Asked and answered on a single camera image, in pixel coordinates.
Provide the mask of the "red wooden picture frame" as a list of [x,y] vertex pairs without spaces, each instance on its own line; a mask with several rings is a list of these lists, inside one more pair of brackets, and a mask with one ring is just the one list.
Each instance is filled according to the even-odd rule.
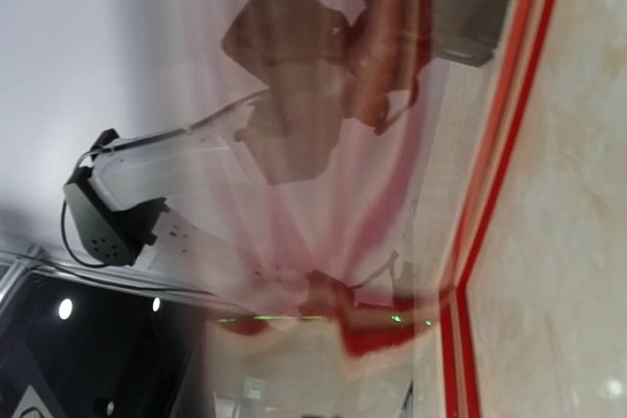
[[441,278],[452,286],[440,323],[445,417],[481,414],[469,285],[506,180],[554,7],[555,0],[515,0],[507,14],[498,75]]

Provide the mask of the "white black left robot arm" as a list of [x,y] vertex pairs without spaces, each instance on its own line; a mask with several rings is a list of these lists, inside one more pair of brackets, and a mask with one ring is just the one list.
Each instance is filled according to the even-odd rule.
[[124,139],[103,131],[63,187],[62,215],[72,217],[79,240],[99,266],[128,266],[159,243],[155,229],[170,196],[217,185],[251,182],[222,136],[228,119],[268,102],[262,90],[183,127]]

